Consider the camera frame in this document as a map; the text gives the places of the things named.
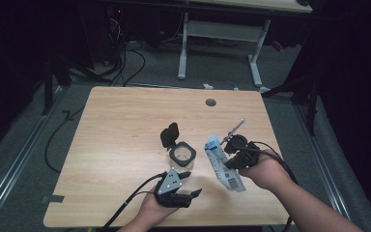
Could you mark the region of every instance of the metal stand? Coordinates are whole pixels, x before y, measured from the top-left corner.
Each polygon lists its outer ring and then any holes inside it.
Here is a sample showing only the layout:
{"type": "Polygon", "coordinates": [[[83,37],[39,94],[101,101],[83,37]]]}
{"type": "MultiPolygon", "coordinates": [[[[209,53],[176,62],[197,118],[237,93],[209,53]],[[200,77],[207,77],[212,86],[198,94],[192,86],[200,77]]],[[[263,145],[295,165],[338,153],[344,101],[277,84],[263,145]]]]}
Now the metal stand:
{"type": "Polygon", "coordinates": [[[252,72],[254,84],[262,86],[261,76],[258,72],[257,59],[267,36],[271,20],[267,19],[262,27],[243,26],[236,24],[226,24],[208,21],[189,20],[188,13],[185,13],[183,28],[183,47],[180,54],[179,79],[186,79],[186,57],[187,57],[187,38],[188,36],[206,37],[233,41],[244,41],[256,43],[252,55],[248,56],[249,66],[252,72]]]}
{"type": "Polygon", "coordinates": [[[71,77],[65,64],[55,55],[48,55],[44,64],[44,110],[42,115],[47,115],[53,105],[53,76],[62,87],[71,86],[71,77]]]}

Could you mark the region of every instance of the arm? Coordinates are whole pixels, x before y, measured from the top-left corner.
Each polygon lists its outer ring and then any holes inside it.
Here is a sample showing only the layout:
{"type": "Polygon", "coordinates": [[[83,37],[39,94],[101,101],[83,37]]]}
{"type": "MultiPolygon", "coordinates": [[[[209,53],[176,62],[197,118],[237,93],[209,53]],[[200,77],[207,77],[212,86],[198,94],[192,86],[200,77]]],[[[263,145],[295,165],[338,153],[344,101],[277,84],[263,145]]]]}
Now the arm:
{"type": "Polygon", "coordinates": [[[351,221],[296,185],[281,165],[270,157],[260,155],[255,166],[239,172],[258,187],[271,191],[300,231],[361,231],[351,221]]]}
{"type": "Polygon", "coordinates": [[[165,208],[158,205],[155,196],[152,193],[147,193],[137,215],[131,222],[122,227],[119,232],[146,232],[153,226],[160,224],[178,209],[165,208]]]}

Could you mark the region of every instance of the wrist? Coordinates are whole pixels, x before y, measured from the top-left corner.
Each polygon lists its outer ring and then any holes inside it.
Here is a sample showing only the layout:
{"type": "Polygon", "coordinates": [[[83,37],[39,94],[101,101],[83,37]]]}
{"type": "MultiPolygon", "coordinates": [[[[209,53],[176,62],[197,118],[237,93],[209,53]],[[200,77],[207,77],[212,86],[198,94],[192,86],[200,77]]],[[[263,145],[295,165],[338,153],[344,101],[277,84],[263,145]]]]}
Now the wrist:
{"type": "Polygon", "coordinates": [[[292,186],[296,185],[297,184],[295,184],[291,179],[282,179],[277,183],[273,183],[273,185],[269,187],[269,191],[278,196],[279,193],[284,192],[292,186]]]}
{"type": "Polygon", "coordinates": [[[149,224],[147,220],[142,219],[140,217],[135,217],[131,222],[129,222],[125,226],[128,232],[146,232],[152,227],[153,225],[149,224]]]}

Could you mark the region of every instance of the cable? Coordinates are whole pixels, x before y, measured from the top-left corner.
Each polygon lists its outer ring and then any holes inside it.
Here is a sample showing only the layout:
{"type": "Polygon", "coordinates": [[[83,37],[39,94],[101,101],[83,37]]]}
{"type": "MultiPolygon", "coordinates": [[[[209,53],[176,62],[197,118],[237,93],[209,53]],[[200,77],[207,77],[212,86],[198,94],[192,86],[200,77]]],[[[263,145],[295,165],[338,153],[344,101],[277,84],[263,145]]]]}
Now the cable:
{"type": "Polygon", "coordinates": [[[261,153],[261,154],[264,154],[266,156],[269,156],[269,157],[273,158],[274,160],[276,160],[285,169],[285,171],[290,176],[291,180],[295,184],[298,184],[297,178],[295,178],[295,175],[292,172],[291,168],[289,168],[289,166],[285,163],[285,161],[279,155],[274,155],[274,154],[269,153],[269,152],[266,152],[266,151],[262,151],[262,150],[259,150],[259,149],[252,149],[252,148],[235,147],[235,149],[249,151],[249,152],[261,153]]]}
{"type": "Polygon", "coordinates": [[[47,155],[47,151],[49,149],[49,145],[50,145],[50,142],[52,141],[53,137],[56,135],[56,133],[59,131],[60,128],[62,128],[70,119],[72,119],[76,114],[80,113],[82,110],[84,109],[84,106],[81,107],[80,109],[78,109],[76,112],[74,112],[72,114],[72,116],[69,116],[66,117],[65,121],[63,121],[63,123],[61,123],[57,128],[56,130],[50,135],[49,139],[47,140],[47,143],[46,143],[46,147],[44,148],[44,161],[47,165],[47,167],[49,169],[51,169],[52,171],[54,172],[57,172],[57,173],[60,173],[60,170],[56,169],[55,167],[53,167],[50,162],[49,162],[49,159],[48,159],[48,155],[47,155]]]}
{"type": "Polygon", "coordinates": [[[285,227],[281,232],[287,232],[291,228],[292,219],[288,217],[287,222],[285,223],[285,227]]]}
{"type": "Polygon", "coordinates": [[[269,225],[268,228],[269,228],[272,232],[275,232],[275,231],[273,230],[272,226],[269,225]]]}
{"type": "Polygon", "coordinates": [[[273,151],[277,156],[279,156],[281,159],[282,159],[282,157],[273,149],[273,147],[271,147],[270,145],[268,145],[267,143],[265,143],[265,142],[258,142],[258,141],[253,141],[253,143],[255,144],[255,143],[258,143],[258,144],[262,144],[262,145],[264,145],[264,146],[267,146],[268,148],[270,148],[271,149],[271,151],[273,151]]]}
{"type": "Polygon", "coordinates": [[[183,24],[184,17],[185,17],[185,14],[182,13],[182,17],[180,18],[179,26],[177,27],[176,32],[173,34],[172,37],[170,37],[170,39],[164,40],[164,41],[162,41],[162,42],[175,41],[175,40],[177,40],[178,38],[181,38],[181,37],[182,37],[182,36],[179,36],[179,37],[177,37],[177,38],[174,38],[174,37],[176,37],[176,36],[179,34],[180,28],[182,28],[182,24],[183,24]]]}
{"type": "Polygon", "coordinates": [[[187,43],[187,49],[189,50],[192,50],[192,51],[206,51],[208,50],[211,45],[212,45],[212,39],[210,38],[193,38],[193,40],[189,40],[190,42],[195,42],[197,43],[197,45],[202,45],[202,44],[206,44],[206,47],[204,48],[201,48],[201,49],[194,49],[191,47],[191,43],[187,43]]]}
{"type": "Polygon", "coordinates": [[[139,191],[135,195],[143,194],[143,193],[153,193],[152,191],[139,191]]]}
{"type": "Polygon", "coordinates": [[[126,55],[126,50],[124,49],[123,50],[123,56],[125,57],[125,59],[123,60],[123,67],[122,67],[122,69],[121,69],[121,71],[120,71],[120,76],[121,76],[121,78],[122,78],[122,81],[123,81],[123,84],[122,84],[122,86],[125,84],[125,77],[123,76],[123,70],[125,69],[125,67],[126,67],[126,61],[128,60],[128,57],[127,57],[127,55],[126,55]]]}
{"type": "Polygon", "coordinates": [[[110,226],[111,223],[113,223],[113,221],[119,216],[119,214],[125,209],[125,207],[128,205],[128,203],[130,203],[130,201],[134,198],[134,196],[137,195],[137,192],[140,191],[144,186],[146,186],[149,182],[151,182],[152,180],[156,179],[156,178],[162,178],[164,177],[164,175],[166,174],[166,172],[163,172],[163,173],[160,173],[160,174],[157,174],[156,176],[153,176],[151,178],[149,178],[147,181],[145,181],[143,184],[141,184],[141,186],[139,188],[137,188],[132,194],[131,196],[128,197],[128,199],[122,204],[122,206],[117,210],[117,212],[113,215],[113,217],[111,217],[111,219],[104,225],[104,227],[100,230],[100,232],[105,232],[107,230],[107,228],[110,226]]]}
{"type": "Polygon", "coordinates": [[[114,73],[120,64],[115,64],[114,67],[112,69],[110,69],[109,71],[107,72],[104,72],[102,74],[96,74],[88,69],[86,69],[85,67],[75,63],[73,60],[70,60],[66,57],[63,57],[63,56],[60,56],[58,55],[58,58],[64,63],[66,64],[67,66],[69,67],[73,67],[75,68],[76,70],[78,70],[79,72],[83,73],[84,75],[86,75],[87,77],[91,78],[91,79],[94,79],[95,81],[98,81],[98,82],[109,82],[108,79],[104,79],[103,77],[107,74],[111,74],[111,73],[114,73]]]}
{"type": "Polygon", "coordinates": [[[114,23],[116,23],[116,25],[113,27],[113,29],[111,29],[111,32],[113,33],[114,30],[116,29],[117,26],[119,26],[119,31],[117,32],[117,38],[116,38],[116,43],[119,41],[119,38],[120,38],[120,33],[121,33],[121,27],[120,27],[120,24],[119,22],[117,22],[114,18],[110,18],[110,20],[112,20],[114,23]]]}
{"type": "Polygon", "coordinates": [[[120,68],[120,70],[119,70],[119,72],[111,79],[111,81],[110,81],[110,83],[109,83],[109,85],[108,86],[112,86],[113,85],[113,82],[115,82],[114,83],[114,86],[116,86],[117,85],[117,83],[119,82],[119,79],[120,79],[120,77],[123,79],[123,82],[125,82],[125,80],[124,80],[124,78],[123,78],[123,74],[122,74],[122,71],[123,71],[123,69],[125,68],[125,66],[126,66],[126,51],[124,50],[124,59],[123,59],[123,61],[122,61],[122,63],[123,63],[123,65],[122,65],[122,67],[120,68]]]}
{"type": "Polygon", "coordinates": [[[143,64],[141,65],[141,68],[135,74],[133,74],[131,77],[129,77],[126,81],[124,81],[123,87],[126,87],[128,85],[128,82],[131,79],[133,79],[137,74],[139,74],[143,70],[144,66],[146,65],[146,58],[144,58],[144,56],[142,54],[140,54],[140,52],[135,51],[135,50],[130,50],[130,51],[138,54],[139,56],[141,56],[141,58],[143,59],[143,64]]]}

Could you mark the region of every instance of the black cable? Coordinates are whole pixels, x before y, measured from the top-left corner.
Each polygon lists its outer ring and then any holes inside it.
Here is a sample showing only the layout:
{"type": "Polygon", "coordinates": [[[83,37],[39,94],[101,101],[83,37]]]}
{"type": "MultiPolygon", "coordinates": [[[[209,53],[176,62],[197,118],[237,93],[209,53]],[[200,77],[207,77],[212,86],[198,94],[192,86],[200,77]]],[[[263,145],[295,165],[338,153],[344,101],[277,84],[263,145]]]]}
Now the black cable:
{"type": "Polygon", "coordinates": [[[135,195],[143,194],[143,193],[153,193],[152,191],[139,191],[135,195]]]}
{"type": "MultiPolygon", "coordinates": [[[[79,78],[88,78],[88,77],[92,77],[91,75],[88,75],[87,72],[91,72],[91,73],[93,73],[93,75],[96,75],[96,76],[98,76],[98,77],[104,77],[104,76],[107,76],[107,75],[109,75],[109,74],[112,74],[112,73],[116,72],[117,70],[120,69],[120,67],[121,67],[121,62],[120,62],[119,58],[117,58],[117,59],[116,59],[116,63],[113,65],[113,67],[112,67],[110,70],[105,71],[105,72],[102,72],[102,73],[99,73],[99,74],[96,74],[96,73],[94,73],[94,72],[92,72],[92,71],[90,71],[90,70],[87,70],[87,69],[86,69],[86,74],[80,74],[80,73],[74,72],[74,71],[72,71],[72,70],[68,70],[68,73],[69,73],[70,75],[73,75],[73,76],[75,76],[75,77],[79,77],[79,78]]],[[[95,80],[99,80],[99,81],[101,81],[101,82],[106,82],[106,81],[105,81],[106,79],[102,79],[102,80],[100,80],[100,79],[96,79],[96,78],[95,78],[95,80]]]]}
{"type": "Polygon", "coordinates": [[[134,196],[137,195],[137,192],[140,191],[144,186],[146,186],[149,182],[151,182],[152,180],[156,179],[156,178],[162,178],[164,177],[164,175],[166,174],[166,172],[163,172],[163,173],[160,173],[160,174],[157,174],[156,176],[153,176],[151,178],[149,178],[147,181],[145,181],[143,184],[141,184],[141,186],[139,188],[137,188],[132,194],[131,196],[128,197],[128,199],[122,204],[122,206],[117,210],[117,212],[113,215],[113,217],[104,225],[104,227],[100,230],[100,232],[105,232],[107,230],[107,228],[110,226],[111,223],[113,223],[113,221],[119,216],[119,214],[125,209],[125,207],[128,205],[128,203],[130,203],[130,201],[134,198],[134,196]]]}
{"type": "Polygon", "coordinates": [[[268,148],[270,148],[271,149],[271,151],[273,151],[277,156],[279,156],[280,158],[281,158],[281,156],[273,149],[273,147],[272,146],[270,146],[270,145],[268,145],[267,143],[265,143],[265,142],[258,142],[258,141],[253,141],[253,143],[254,144],[262,144],[262,145],[264,145],[264,146],[266,146],[266,147],[268,147],[268,148]]]}
{"type": "Polygon", "coordinates": [[[123,79],[123,82],[125,82],[125,79],[123,78],[123,69],[126,66],[126,51],[125,50],[124,50],[124,59],[122,60],[122,63],[123,63],[123,65],[120,68],[119,72],[111,79],[108,86],[112,86],[113,83],[114,83],[114,86],[116,86],[117,83],[119,82],[120,77],[123,79]]]}
{"type": "Polygon", "coordinates": [[[143,64],[141,65],[141,68],[140,68],[140,69],[139,69],[135,74],[133,74],[131,77],[129,77],[129,78],[128,78],[124,83],[123,83],[123,87],[126,87],[126,86],[128,85],[128,82],[129,82],[131,79],[133,79],[137,74],[139,74],[139,73],[143,70],[144,66],[146,65],[146,58],[144,58],[144,56],[143,56],[142,54],[140,54],[140,52],[135,51],[135,50],[129,50],[129,51],[138,54],[138,55],[143,59],[143,64]]]}
{"type": "Polygon", "coordinates": [[[291,180],[295,184],[298,184],[297,178],[295,177],[295,175],[292,172],[291,168],[285,163],[285,161],[279,155],[275,155],[275,154],[272,154],[272,153],[269,153],[269,152],[266,152],[266,151],[262,151],[262,150],[259,150],[259,149],[253,149],[253,148],[236,147],[235,149],[249,151],[249,152],[261,153],[261,154],[264,154],[266,156],[269,156],[269,157],[273,158],[274,160],[276,160],[285,169],[285,171],[290,176],[291,180]]]}
{"type": "Polygon", "coordinates": [[[187,46],[186,46],[187,49],[192,50],[192,51],[200,51],[200,52],[206,51],[212,45],[212,39],[210,39],[210,38],[193,38],[193,40],[189,40],[189,41],[196,43],[196,44],[187,43],[187,46]],[[202,49],[192,48],[193,45],[202,45],[202,44],[206,44],[206,47],[204,47],[202,49]]]}
{"type": "Polygon", "coordinates": [[[123,50],[123,55],[124,55],[124,57],[125,57],[125,59],[124,59],[124,66],[123,66],[123,68],[122,68],[122,71],[120,72],[120,76],[121,76],[121,78],[122,78],[122,81],[123,81],[123,84],[122,84],[122,86],[123,85],[125,85],[125,77],[123,76],[123,70],[125,69],[125,67],[126,67],[126,61],[128,60],[128,56],[126,55],[126,50],[123,50]]]}
{"type": "Polygon", "coordinates": [[[269,228],[272,232],[275,232],[275,231],[273,230],[272,226],[269,225],[268,228],[269,228]]]}
{"type": "Polygon", "coordinates": [[[75,69],[77,69],[79,72],[85,74],[87,77],[91,78],[91,79],[94,79],[95,81],[98,81],[98,82],[109,82],[108,79],[105,79],[103,78],[102,75],[100,74],[96,74],[88,69],[86,69],[85,67],[75,63],[73,60],[70,60],[66,57],[63,57],[63,56],[60,56],[58,55],[58,58],[64,63],[66,64],[67,66],[69,67],[73,67],[75,69]]]}
{"type": "Polygon", "coordinates": [[[285,227],[281,232],[287,232],[291,228],[292,219],[288,217],[287,222],[285,223],[285,227]]]}
{"type": "Polygon", "coordinates": [[[164,42],[176,41],[177,39],[182,38],[183,35],[181,35],[181,36],[177,36],[177,35],[179,34],[180,29],[182,28],[183,20],[184,20],[184,19],[185,19],[185,13],[182,13],[182,17],[180,18],[179,26],[177,27],[177,30],[176,30],[176,32],[174,32],[173,36],[171,36],[171,37],[170,37],[169,39],[167,39],[167,40],[160,41],[159,43],[162,44],[162,45],[164,45],[164,44],[163,44],[164,42]]]}
{"type": "Polygon", "coordinates": [[[60,173],[60,170],[53,167],[48,159],[47,151],[49,149],[50,142],[52,141],[53,137],[56,135],[56,133],[59,131],[60,128],[62,128],[70,119],[72,119],[76,114],[80,113],[84,109],[84,106],[78,109],[76,112],[72,114],[72,116],[68,116],[63,123],[61,123],[56,130],[50,135],[49,139],[47,140],[46,147],[44,148],[44,161],[49,169],[51,169],[54,172],[60,173]]]}

